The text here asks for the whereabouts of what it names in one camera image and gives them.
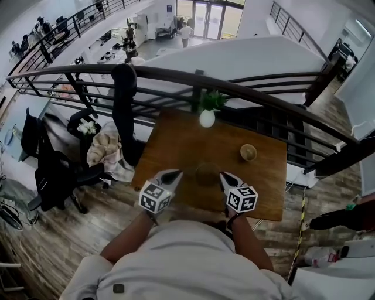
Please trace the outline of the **yellow black striped tape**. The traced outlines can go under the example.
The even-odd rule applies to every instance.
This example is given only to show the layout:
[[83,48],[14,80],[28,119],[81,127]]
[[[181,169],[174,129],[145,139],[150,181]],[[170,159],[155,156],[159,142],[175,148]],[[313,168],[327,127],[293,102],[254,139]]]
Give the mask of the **yellow black striped tape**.
[[292,261],[292,266],[291,266],[291,269],[289,271],[288,279],[290,279],[290,277],[291,277],[294,265],[295,265],[295,263],[297,261],[297,258],[299,256],[299,251],[300,251],[300,248],[301,248],[302,232],[303,232],[302,227],[303,227],[303,224],[304,224],[304,221],[305,221],[305,202],[306,202],[306,197],[304,196],[302,198],[301,222],[300,222],[300,227],[299,227],[298,242],[297,242],[297,246],[296,246],[296,251],[295,251],[294,259]]

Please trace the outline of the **white flower bunch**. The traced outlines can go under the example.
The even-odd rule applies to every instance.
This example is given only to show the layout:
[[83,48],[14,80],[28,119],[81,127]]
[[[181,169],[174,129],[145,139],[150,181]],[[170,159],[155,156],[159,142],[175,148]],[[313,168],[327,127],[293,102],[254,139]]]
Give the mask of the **white flower bunch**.
[[83,135],[95,135],[96,134],[96,123],[94,121],[83,120],[77,127],[78,132]]

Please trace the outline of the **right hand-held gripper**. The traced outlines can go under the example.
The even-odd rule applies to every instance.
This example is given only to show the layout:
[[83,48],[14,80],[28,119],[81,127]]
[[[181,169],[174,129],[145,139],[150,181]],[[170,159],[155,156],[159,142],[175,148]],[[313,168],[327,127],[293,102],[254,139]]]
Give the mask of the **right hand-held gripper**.
[[230,209],[237,214],[255,210],[258,193],[252,186],[228,172],[220,172],[219,178],[221,190],[226,195],[226,217],[229,217]]

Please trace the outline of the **person's right forearm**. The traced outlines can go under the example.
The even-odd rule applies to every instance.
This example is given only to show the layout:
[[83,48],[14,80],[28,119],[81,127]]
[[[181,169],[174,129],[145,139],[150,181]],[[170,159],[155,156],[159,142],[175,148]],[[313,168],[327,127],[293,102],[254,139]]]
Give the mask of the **person's right forearm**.
[[229,209],[229,221],[236,253],[252,261],[260,270],[274,271],[271,259],[243,214]]

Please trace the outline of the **beige crumpled cloth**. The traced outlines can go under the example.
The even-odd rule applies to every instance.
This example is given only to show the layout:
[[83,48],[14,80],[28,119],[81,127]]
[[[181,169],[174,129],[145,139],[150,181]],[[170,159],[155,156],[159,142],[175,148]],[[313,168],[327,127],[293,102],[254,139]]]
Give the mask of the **beige crumpled cloth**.
[[114,180],[131,182],[135,169],[123,157],[120,135],[114,122],[108,122],[94,136],[87,153],[89,167],[104,165],[104,172]]

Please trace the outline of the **white ceramic vase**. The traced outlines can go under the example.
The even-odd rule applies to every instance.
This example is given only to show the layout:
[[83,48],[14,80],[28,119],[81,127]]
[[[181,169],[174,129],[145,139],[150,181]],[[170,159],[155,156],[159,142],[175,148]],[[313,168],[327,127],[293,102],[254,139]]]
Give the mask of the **white ceramic vase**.
[[216,120],[215,113],[213,110],[203,110],[199,117],[199,122],[202,127],[210,128],[213,126]]

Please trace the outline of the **black hanging bag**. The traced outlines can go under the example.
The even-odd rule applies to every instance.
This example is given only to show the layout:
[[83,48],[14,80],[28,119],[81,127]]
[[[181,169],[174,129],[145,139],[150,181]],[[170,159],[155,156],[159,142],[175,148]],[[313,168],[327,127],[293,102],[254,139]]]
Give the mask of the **black hanging bag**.
[[137,75],[128,64],[116,65],[111,71],[114,80],[112,118],[117,127],[125,161],[136,166],[139,160],[134,138],[133,97],[137,93]]

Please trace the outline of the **white storage box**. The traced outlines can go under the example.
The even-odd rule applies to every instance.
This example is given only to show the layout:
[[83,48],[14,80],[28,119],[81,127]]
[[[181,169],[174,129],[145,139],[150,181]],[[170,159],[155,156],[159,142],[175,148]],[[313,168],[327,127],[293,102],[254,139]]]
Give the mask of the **white storage box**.
[[367,258],[375,257],[375,239],[353,240],[344,243],[341,258]]

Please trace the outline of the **dark wooden post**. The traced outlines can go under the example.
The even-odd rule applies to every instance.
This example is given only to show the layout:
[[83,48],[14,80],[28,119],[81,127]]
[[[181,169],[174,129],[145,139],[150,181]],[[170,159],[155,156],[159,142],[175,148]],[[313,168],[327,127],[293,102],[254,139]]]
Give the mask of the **dark wooden post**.
[[327,86],[335,78],[344,63],[345,58],[339,52],[336,52],[332,57],[330,65],[323,68],[323,71],[305,93],[304,106],[309,107],[312,105],[312,103],[322,94],[325,88],[327,88]]
[[315,176],[325,178],[355,165],[375,153],[375,135],[366,137],[356,145],[346,145],[340,152],[304,169],[304,175],[315,171]]

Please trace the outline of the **person's left forearm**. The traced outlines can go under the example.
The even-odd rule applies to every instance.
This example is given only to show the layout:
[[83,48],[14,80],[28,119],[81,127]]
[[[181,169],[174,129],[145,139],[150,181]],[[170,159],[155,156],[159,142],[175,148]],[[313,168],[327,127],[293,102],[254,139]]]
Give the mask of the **person's left forearm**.
[[131,224],[109,242],[100,256],[115,264],[123,256],[136,252],[146,241],[155,222],[146,212],[141,212]]

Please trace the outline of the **glass entrance doors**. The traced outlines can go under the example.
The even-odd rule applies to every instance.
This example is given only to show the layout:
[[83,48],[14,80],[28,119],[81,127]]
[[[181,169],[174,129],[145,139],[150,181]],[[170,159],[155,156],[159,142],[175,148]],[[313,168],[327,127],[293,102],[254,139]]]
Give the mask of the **glass entrance doors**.
[[237,36],[246,0],[176,0],[178,29],[185,23],[195,37],[221,40]]

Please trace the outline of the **black office chair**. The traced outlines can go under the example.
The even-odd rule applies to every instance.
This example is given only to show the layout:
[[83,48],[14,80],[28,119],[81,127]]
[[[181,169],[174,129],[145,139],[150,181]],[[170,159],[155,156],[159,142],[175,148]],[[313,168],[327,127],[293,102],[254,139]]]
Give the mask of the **black office chair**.
[[65,200],[71,199],[81,214],[88,212],[74,195],[76,188],[94,185],[104,173],[104,165],[81,168],[64,153],[53,149],[44,122],[30,114],[26,109],[26,118],[22,130],[21,146],[27,156],[37,159],[35,182],[37,196],[28,203],[28,209],[38,208],[44,212],[56,207],[65,209]]

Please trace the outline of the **small wooden bowl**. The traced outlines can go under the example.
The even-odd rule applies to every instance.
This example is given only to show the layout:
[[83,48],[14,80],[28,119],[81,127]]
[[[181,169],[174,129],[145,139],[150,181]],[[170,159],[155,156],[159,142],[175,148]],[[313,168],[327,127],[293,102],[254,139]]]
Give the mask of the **small wooden bowl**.
[[244,144],[240,148],[240,155],[245,161],[251,162],[257,158],[257,150],[251,144]]
[[204,187],[214,186],[219,182],[219,173],[220,169],[215,163],[203,163],[196,169],[196,182]]

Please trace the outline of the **person's white shirt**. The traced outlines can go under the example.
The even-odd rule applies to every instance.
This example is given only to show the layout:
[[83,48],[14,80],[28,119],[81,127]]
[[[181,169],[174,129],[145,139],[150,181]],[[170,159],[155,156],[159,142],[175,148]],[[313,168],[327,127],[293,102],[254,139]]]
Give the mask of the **person's white shirt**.
[[[113,293],[123,284],[123,294]],[[219,230],[173,221],[151,230],[134,252],[112,264],[82,259],[60,300],[298,300],[278,274],[236,254]]]

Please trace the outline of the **black balcony railing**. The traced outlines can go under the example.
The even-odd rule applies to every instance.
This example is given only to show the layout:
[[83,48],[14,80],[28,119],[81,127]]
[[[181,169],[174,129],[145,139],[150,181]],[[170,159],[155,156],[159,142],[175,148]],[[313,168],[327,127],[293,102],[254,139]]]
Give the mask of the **black balcony railing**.
[[91,4],[68,18],[58,17],[47,34],[42,35],[34,44],[29,44],[30,49],[15,64],[9,75],[47,67],[90,28],[139,1],[141,0],[102,0],[101,9],[96,4]]
[[329,63],[327,55],[307,30],[275,0],[272,3],[270,17],[282,35],[318,54],[325,62]]

